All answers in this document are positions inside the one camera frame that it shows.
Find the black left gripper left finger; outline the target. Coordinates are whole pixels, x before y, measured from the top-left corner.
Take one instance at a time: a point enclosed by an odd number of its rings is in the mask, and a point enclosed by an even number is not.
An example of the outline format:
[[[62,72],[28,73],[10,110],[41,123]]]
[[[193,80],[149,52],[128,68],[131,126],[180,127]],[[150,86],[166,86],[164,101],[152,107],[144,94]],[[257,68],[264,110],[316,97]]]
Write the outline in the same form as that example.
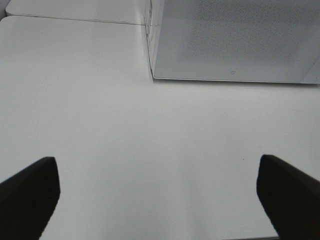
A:
[[[38,240],[60,198],[56,159],[43,157],[0,183],[0,238]]]

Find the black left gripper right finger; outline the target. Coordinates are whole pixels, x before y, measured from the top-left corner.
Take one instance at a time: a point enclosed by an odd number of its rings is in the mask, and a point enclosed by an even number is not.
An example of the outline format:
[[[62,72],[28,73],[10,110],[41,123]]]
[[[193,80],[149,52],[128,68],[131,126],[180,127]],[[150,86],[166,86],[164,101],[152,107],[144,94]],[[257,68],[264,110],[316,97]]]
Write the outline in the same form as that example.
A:
[[[258,199],[281,240],[320,238],[320,182],[274,155],[260,158]]]

